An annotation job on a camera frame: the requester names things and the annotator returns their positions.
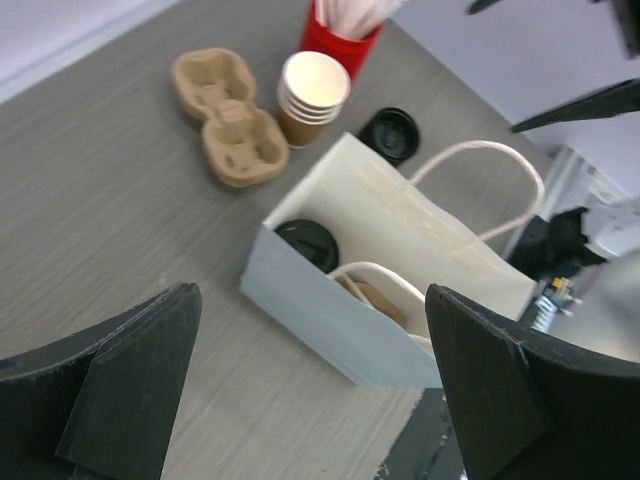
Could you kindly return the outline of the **white blue paper bag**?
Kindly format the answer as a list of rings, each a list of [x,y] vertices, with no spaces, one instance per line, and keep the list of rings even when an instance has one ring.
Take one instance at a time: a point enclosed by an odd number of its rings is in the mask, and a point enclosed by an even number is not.
[[[493,149],[531,179],[527,210],[476,234],[434,204],[418,183],[455,154],[484,142],[462,142],[404,177],[351,134],[342,135],[262,222],[240,291],[352,382],[437,388],[441,384],[425,314],[432,284],[452,288],[510,319],[524,310],[534,282],[489,247],[489,240],[527,223],[544,201],[543,181],[515,149]],[[275,229],[305,219],[324,226],[339,247],[325,274]],[[348,276],[378,289],[406,317],[401,328],[335,281]]]

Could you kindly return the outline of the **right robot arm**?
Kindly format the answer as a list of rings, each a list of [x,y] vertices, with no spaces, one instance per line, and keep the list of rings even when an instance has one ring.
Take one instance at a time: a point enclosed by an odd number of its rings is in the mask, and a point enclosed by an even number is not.
[[[597,120],[639,110],[639,80],[625,80],[592,91],[510,127],[513,133],[556,123]],[[596,201],[556,213],[545,222],[543,236],[524,241],[510,263],[534,280],[570,278],[639,248],[639,199]]]

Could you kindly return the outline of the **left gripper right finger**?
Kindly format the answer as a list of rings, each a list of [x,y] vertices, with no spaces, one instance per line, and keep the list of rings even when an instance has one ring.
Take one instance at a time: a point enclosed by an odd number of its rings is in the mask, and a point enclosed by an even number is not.
[[[638,364],[436,284],[425,311],[468,478],[638,478]]]

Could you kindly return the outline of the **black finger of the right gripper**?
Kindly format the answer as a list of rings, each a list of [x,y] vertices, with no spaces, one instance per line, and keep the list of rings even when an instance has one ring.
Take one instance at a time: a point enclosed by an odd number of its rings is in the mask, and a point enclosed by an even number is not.
[[[573,121],[613,118],[639,111],[639,79],[598,89],[510,127],[512,133]]]

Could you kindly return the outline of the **stack of paper cups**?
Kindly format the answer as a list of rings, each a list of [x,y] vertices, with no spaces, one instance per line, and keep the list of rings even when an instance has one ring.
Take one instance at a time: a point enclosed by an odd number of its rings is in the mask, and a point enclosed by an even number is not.
[[[300,51],[283,65],[276,90],[278,122],[291,148],[305,148],[340,114],[351,90],[346,69],[334,58]]]

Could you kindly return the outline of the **black plastic cup lid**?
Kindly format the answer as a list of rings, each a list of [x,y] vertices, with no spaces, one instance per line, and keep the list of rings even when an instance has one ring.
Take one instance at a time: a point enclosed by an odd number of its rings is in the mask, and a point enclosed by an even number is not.
[[[338,267],[337,241],[321,224],[305,219],[289,220],[280,224],[275,233],[325,274]]]

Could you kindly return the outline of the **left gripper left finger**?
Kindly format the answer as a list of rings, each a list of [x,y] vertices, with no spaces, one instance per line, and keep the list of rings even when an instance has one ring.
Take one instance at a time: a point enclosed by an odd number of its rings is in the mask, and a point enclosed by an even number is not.
[[[2,359],[2,478],[160,478],[201,312],[181,282]]]

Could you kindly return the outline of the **brown pulp cup carrier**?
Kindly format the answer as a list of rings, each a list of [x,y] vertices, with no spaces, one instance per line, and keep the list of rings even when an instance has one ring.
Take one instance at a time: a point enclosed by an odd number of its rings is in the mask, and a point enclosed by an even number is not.
[[[401,328],[405,328],[407,320],[404,314],[378,289],[364,281],[354,281],[348,276],[335,279],[352,296],[392,319]]]

